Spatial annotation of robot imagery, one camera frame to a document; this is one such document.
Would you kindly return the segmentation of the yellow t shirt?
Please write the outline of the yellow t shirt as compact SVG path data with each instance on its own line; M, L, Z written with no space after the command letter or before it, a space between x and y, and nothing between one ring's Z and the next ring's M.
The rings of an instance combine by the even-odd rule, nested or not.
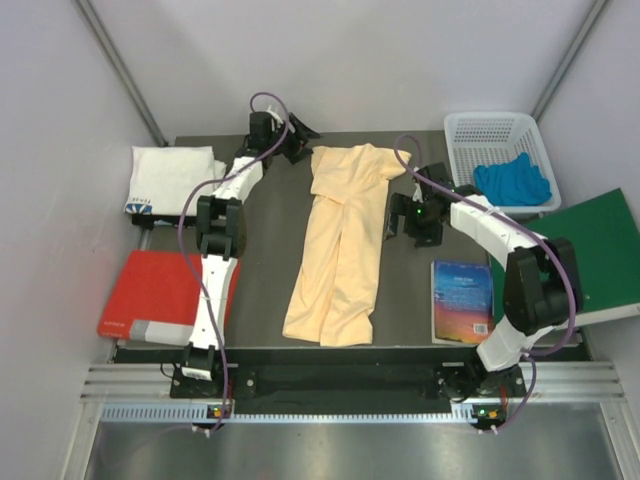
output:
M314 148L313 202L284 337L324 347L372 343L389 183L410 158L370 143Z

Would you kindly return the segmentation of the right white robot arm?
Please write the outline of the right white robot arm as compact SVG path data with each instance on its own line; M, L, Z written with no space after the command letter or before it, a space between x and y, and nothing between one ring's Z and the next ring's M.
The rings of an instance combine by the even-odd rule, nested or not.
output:
M509 218L472 185L454 186L443 164L411 173L413 195L395 193L387 217L386 235L404 231L417 246L437 246L443 229L467 235L504 270L503 315L488 337L464 363L469 388L487 396L523 357L534 355L534 344L553 329L574 329L584 297L573 244L548 239Z

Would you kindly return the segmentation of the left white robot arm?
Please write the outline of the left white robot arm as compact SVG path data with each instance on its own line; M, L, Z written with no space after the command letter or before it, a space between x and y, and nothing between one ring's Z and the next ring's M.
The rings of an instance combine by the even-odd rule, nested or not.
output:
M272 108L252 111L249 133L229 171L211 194L200 196L196 202L200 298L181 374L192 379L205 396L216 396L226 387L224 323L239 259L246 248L244 204L275 155L298 163L310 156L309 141L319 137L293 113L281 116Z

